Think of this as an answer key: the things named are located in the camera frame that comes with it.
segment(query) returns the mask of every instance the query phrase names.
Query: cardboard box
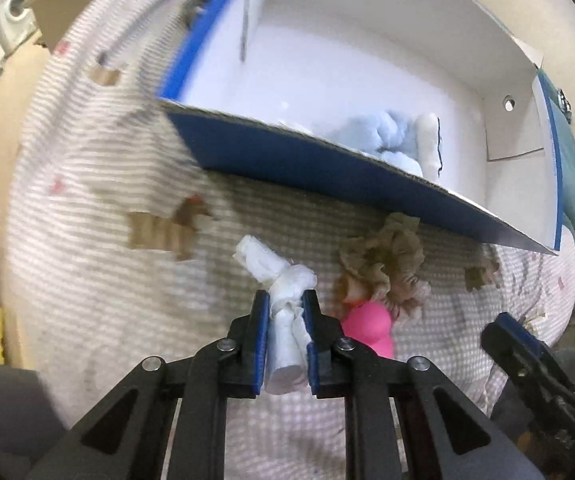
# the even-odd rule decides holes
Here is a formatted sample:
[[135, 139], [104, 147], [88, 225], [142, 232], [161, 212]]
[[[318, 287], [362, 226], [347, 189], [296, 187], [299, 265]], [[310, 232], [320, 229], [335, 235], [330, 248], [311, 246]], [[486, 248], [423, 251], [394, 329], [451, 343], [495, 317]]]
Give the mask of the cardboard box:
[[[159, 98], [203, 168], [482, 242], [559, 249], [561, 163], [542, 75], [473, 0], [212, 0]], [[436, 184], [289, 127], [330, 130], [381, 110], [439, 117]]]
[[41, 41], [50, 52], [70, 28], [70, 25], [92, 0], [28, 0], [41, 30]]

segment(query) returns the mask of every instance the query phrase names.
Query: teal cloth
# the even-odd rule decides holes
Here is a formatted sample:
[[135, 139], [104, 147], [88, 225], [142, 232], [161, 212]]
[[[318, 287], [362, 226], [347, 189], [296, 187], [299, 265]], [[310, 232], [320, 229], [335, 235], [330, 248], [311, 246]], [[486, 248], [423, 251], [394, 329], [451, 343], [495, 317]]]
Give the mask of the teal cloth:
[[542, 70], [540, 73], [545, 76], [545, 92], [552, 105], [554, 126], [559, 139], [563, 180], [563, 225], [571, 231], [575, 244], [575, 139], [565, 115], [559, 109], [556, 86]]

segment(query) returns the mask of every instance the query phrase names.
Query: gray fabric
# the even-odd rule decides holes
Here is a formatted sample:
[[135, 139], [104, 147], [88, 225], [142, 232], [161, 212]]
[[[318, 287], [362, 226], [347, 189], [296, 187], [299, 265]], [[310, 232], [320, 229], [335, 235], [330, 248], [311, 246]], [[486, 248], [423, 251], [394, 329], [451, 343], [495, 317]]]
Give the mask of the gray fabric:
[[[561, 370], [575, 384], [575, 348], [563, 348], [554, 351], [554, 359]], [[503, 388], [501, 397], [491, 412], [491, 420], [514, 442], [527, 431], [527, 427], [534, 419], [532, 411], [520, 399], [519, 390], [511, 381]]]
[[0, 365], [0, 472], [23, 478], [65, 434], [36, 373]]

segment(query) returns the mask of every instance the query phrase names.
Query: pink toy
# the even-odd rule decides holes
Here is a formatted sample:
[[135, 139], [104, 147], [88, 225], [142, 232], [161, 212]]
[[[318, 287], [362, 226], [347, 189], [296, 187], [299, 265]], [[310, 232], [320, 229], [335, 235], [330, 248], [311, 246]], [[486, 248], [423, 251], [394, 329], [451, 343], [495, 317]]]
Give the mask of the pink toy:
[[376, 301], [366, 301], [357, 306], [341, 322], [347, 337], [362, 342], [381, 357], [389, 359], [394, 359], [394, 340], [390, 335], [392, 325], [390, 313]]

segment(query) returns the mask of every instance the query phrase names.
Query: white and gray striped fabric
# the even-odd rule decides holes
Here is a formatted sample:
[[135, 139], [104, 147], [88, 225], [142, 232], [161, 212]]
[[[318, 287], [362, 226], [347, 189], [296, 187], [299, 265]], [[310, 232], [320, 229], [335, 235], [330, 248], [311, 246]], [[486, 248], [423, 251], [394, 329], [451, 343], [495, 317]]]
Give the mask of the white and gray striped fabric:
[[[232, 259], [246, 234], [302, 262], [333, 305], [346, 237], [379, 228], [384, 214], [330, 198], [202, 171], [154, 94], [184, 32], [182, 0], [94, 0], [50, 59], [28, 113], [12, 184], [6, 303], [20, 311], [36, 366], [72, 424], [141, 359], [193, 355], [246, 314], [256, 283]], [[88, 73], [108, 56], [122, 76], [100, 86]], [[200, 194], [216, 218], [196, 257], [127, 248], [126, 213], [170, 216]], [[503, 310], [548, 343], [575, 302], [575, 249], [558, 257], [482, 245], [438, 228], [419, 231], [420, 276], [432, 295], [421, 319], [393, 331], [400, 359], [424, 354], [486, 413], [504, 376], [479, 348], [484, 325]], [[482, 255], [500, 262], [500, 288], [466, 291], [464, 269]], [[344, 478], [343, 402], [309, 390], [228, 405], [226, 478]]]

